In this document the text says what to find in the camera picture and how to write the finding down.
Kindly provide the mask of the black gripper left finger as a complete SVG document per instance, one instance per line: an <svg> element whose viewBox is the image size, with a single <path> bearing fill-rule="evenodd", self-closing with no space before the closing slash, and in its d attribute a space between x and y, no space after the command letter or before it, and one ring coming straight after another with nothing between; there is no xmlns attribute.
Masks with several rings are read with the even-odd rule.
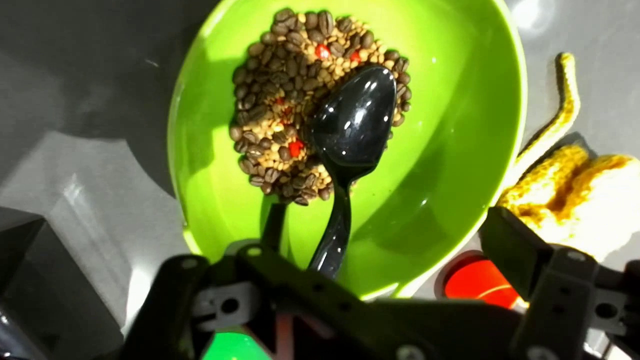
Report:
<svg viewBox="0 0 640 360"><path fill-rule="evenodd" d="M248 335L269 360L288 360L288 318L275 312L249 250L278 259L283 205L267 213L259 242L232 245L222 260L168 259L125 337L118 360L202 360L217 332Z"/></svg>

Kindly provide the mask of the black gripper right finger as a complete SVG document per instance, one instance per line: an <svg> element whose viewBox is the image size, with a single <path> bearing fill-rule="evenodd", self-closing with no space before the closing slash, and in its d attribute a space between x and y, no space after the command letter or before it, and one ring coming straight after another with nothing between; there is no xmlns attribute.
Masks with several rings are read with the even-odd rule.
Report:
<svg viewBox="0 0 640 360"><path fill-rule="evenodd" d="M550 247L500 207L488 211L479 242L484 254L527 303L510 355L516 360L582 360L595 263L579 250Z"/></svg>

